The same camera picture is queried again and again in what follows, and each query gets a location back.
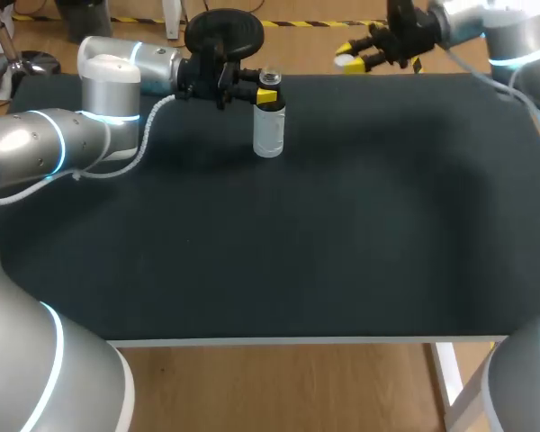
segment dark tabletop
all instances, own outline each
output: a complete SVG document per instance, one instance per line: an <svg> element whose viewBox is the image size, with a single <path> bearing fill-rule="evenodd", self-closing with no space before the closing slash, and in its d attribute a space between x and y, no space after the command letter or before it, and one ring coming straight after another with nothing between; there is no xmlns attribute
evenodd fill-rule
<svg viewBox="0 0 540 432"><path fill-rule="evenodd" d="M113 180L0 209L4 267L103 338L504 335L540 312L540 139L470 76L288 76L284 152L252 107L174 102ZM157 99L143 97L142 121ZM76 76L11 111L79 110Z"/></svg>

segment small bottle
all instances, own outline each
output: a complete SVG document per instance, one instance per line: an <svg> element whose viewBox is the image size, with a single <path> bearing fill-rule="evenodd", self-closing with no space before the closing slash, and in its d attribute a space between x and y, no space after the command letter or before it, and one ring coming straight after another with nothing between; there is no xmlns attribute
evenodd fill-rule
<svg viewBox="0 0 540 432"><path fill-rule="evenodd" d="M275 158L284 149L284 121L286 103L280 95L282 74L270 67L260 72L260 87L275 90L278 94L273 102L254 105L254 151L262 158Z"/></svg>

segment yellow black hazard tape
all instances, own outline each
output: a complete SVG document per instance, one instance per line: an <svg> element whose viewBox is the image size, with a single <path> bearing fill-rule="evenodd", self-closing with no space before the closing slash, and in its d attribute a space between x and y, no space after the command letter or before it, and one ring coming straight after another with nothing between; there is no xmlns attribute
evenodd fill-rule
<svg viewBox="0 0 540 432"><path fill-rule="evenodd" d="M36 22L52 22L60 21L60 18L51 16L29 16L14 14L12 18L15 21L36 21ZM138 24L164 24L164 20L151 19L151 18L131 18L129 16L113 16L111 18L113 23L138 23ZM362 26L367 27L372 23L386 24L386 21L262 21L264 27L353 27Z"/></svg>
<svg viewBox="0 0 540 432"><path fill-rule="evenodd" d="M422 67L422 62L420 57L415 57L412 59L412 68L414 69L415 74L423 74L424 68Z"/></svg>

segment white cable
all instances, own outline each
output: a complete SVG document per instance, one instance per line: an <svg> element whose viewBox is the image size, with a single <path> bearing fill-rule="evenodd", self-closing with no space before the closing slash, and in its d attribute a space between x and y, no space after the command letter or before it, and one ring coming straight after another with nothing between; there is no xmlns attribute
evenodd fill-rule
<svg viewBox="0 0 540 432"><path fill-rule="evenodd" d="M62 173L57 173L55 175L49 175L48 177L44 178L43 180L40 180L38 183L33 184L29 188L24 189L23 191L15 194L15 195L8 196L6 198L0 198L0 206L1 205L13 204L13 203L16 203L16 202L18 202L20 200L23 200L24 198L27 198L28 196L30 196L30 195L34 194L35 192L39 191L45 185L49 185L54 180L57 180L57 179L65 176L66 174L70 174L70 173L72 173L72 171L64 171Z"/></svg>
<svg viewBox="0 0 540 432"><path fill-rule="evenodd" d="M140 150L134 160L132 160L127 166L125 166L122 169L119 169L118 171L114 171L113 173L107 173L107 174L95 174L95 173L89 173L87 171L77 171L73 175L73 177L78 180L80 176L86 177L86 178L97 178L97 179L103 179L103 178L112 178L116 176L121 176L122 174L126 174L130 170L132 170L144 157L144 154L146 153L146 147L148 146L148 139L150 135L150 128L152 127L152 122L154 121L154 117L156 117L156 114L158 113L158 110L162 108L165 104L167 104L170 101L174 101L176 97L171 94L170 96L165 97L161 101L158 101L154 107L152 108L152 111L150 111L150 115L148 116L148 120L146 121L146 126L144 127L144 135L142 137L142 143L140 144Z"/></svg>
<svg viewBox="0 0 540 432"><path fill-rule="evenodd" d="M536 119L536 122L538 123L538 127L540 129L540 110L538 110L536 105L530 100L528 96L526 96L524 93L520 92L516 88L512 88L508 85L504 85L502 83L499 83L498 81L494 81L492 78L488 76L485 76L482 72L479 72L478 70L476 70L475 68L473 68L472 66L464 62L461 58L456 56L449 49L445 49L445 53L450 57L450 59L452 59L455 63L457 63L458 66L470 72L472 75L474 75L483 83L486 83L489 86L492 86L502 92L509 93L513 95L514 97L516 97L518 100L520 100L520 102L522 102L526 106L526 108L530 111L530 114L532 115L532 117ZM515 71L515 73L513 74L514 79L512 79L512 85L514 85L517 76L518 76L518 72Z"/></svg>
<svg viewBox="0 0 540 432"><path fill-rule="evenodd" d="M150 115L148 116L148 121L146 122L146 126L144 127L144 135L142 137L142 143L140 144L140 149L134 160L132 160L127 166L125 166L122 169L119 169L118 171L115 171L113 173L108 174L94 174L89 173L87 171L80 171L80 170L68 170L61 173L57 173L55 175L49 175L48 177L44 178L43 180L40 180L38 183L33 184L27 189L24 189L23 191L8 196L6 198L0 198L0 206L8 205L16 203L20 200L23 200L24 198L27 198L28 196L34 194L35 192L39 191L42 187L49 185L54 180L57 180L67 174L72 174L75 180L79 180L80 177L86 177L86 178L94 178L94 179L103 179L103 178L112 178L116 176L121 176L122 174L126 174L127 172L131 171L144 157L144 154L146 153L146 148L148 146L148 140L150 135L150 128L152 127L152 122L154 121L154 118L156 117L156 114L158 113L158 110L162 108L165 104L167 104L170 101L174 101L176 97L171 94L170 96L165 97L164 99L158 101L154 107L152 107L152 111L150 111ZM104 143L104 149L101 154L101 156L89 167L86 169L91 168L96 163L98 163L102 157L106 154L108 151L108 148L110 146L110 140L109 137L106 136L106 141Z"/></svg>

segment black round disc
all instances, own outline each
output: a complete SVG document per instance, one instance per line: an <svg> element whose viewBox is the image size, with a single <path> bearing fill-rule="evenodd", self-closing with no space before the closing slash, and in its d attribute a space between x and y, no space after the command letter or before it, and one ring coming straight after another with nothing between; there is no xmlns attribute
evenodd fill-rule
<svg viewBox="0 0 540 432"><path fill-rule="evenodd" d="M184 42L192 53L199 53L207 40L220 39L229 61L255 54L264 43L264 27L251 13L237 9L214 9L196 15L186 27Z"/></svg>

